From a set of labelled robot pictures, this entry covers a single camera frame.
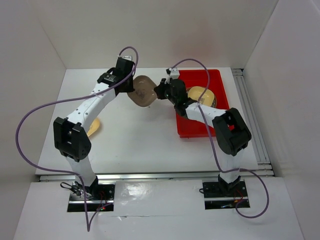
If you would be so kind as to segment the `yellow square plate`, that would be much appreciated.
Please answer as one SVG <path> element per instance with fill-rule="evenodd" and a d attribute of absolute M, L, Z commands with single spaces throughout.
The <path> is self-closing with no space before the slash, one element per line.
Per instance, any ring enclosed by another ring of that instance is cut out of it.
<path fill-rule="evenodd" d="M 189 98 L 198 101 L 200 104 L 213 107 L 217 106 L 217 98 L 210 89 L 201 86 L 193 86 L 186 89 Z"/>
<path fill-rule="evenodd" d="M 100 128 L 101 122 L 98 118 L 95 118 L 92 124 L 89 127 L 89 130 L 87 132 L 87 136 L 90 137 L 93 135 L 95 132 L 97 132 Z"/>

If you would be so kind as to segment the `brown square panda plate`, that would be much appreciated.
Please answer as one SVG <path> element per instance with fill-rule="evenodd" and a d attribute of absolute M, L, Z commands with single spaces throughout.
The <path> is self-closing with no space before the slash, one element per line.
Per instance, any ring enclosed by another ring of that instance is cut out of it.
<path fill-rule="evenodd" d="M 133 79 L 133 92 L 128 92 L 128 97 L 139 107 L 148 107 L 156 99 L 154 88 L 157 85 L 146 75 L 139 75 Z"/>

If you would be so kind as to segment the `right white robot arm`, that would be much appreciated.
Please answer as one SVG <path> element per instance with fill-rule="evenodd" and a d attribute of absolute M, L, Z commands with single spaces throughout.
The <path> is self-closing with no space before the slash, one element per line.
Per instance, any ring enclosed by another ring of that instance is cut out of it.
<path fill-rule="evenodd" d="M 201 95 L 194 100 L 188 97 L 181 79 L 170 77 L 163 78 L 154 91 L 158 99 L 169 100 L 179 116 L 205 125 L 219 170 L 218 190 L 223 196 L 230 196 L 240 182 L 240 157 L 252 134 L 236 108 L 225 110 L 202 104 L 201 98 L 208 89 L 200 89 Z"/>

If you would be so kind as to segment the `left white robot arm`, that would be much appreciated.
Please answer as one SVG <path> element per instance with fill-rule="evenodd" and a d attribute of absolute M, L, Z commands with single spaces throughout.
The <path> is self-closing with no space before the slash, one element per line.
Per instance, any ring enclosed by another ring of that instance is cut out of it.
<path fill-rule="evenodd" d="M 119 93 L 131 93 L 133 67 L 128 57 L 119 57 L 115 67 L 103 73 L 97 80 L 90 97 L 85 99 L 67 117 L 57 117 L 53 122 L 54 146 L 68 161 L 71 170 L 78 175 L 75 184 L 88 200 L 99 193 L 98 177 L 92 170 L 89 153 L 92 148 L 88 132 L 91 124 Z"/>

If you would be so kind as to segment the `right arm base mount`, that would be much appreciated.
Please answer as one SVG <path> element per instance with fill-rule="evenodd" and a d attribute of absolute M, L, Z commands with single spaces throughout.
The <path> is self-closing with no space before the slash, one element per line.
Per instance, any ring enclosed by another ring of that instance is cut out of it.
<path fill-rule="evenodd" d="M 250 208 L 247 186 L 243 180 L 229 192 L 223 192 L 218 182 L 203 182 L 199 192 L 204 196 L 206 210 L 234 209 L 236 204 L 239 204 L 238 208 Z"/>

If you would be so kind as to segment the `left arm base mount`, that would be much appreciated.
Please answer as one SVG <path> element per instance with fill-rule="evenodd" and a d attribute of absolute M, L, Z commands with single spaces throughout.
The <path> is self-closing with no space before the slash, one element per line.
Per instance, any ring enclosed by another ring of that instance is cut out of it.
<path fill-rule="evenodd" d="M 83 189 L 74 182 L 69 184 L 61 182 L 60 187 L 70 191 L 67 212 L 80 213 L 85 211 Z M 114 211 L 115 184 L 99 184 L 97 192 L 86 194 L 87 211 L 113 212 Z"/>

